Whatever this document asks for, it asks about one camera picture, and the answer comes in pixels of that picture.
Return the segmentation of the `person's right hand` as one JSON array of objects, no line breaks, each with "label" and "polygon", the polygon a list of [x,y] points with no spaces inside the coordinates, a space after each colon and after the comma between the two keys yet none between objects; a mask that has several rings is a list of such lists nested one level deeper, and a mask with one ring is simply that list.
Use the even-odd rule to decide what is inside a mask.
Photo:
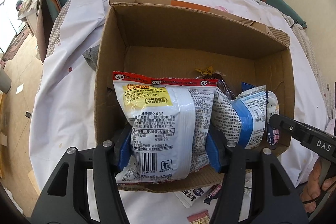
[{"label": "person's right hand", "polygon": [[325,191],[335,182],[335,177],[332,177],[326,179],[322,186],[319,186],[319,176],[321,175],[321,170],[321,158],[319,157],[315,162],[313,170],[309,174],[307,184],[301,194],[302,202],[317,198],[321,194],[321,189]]}]

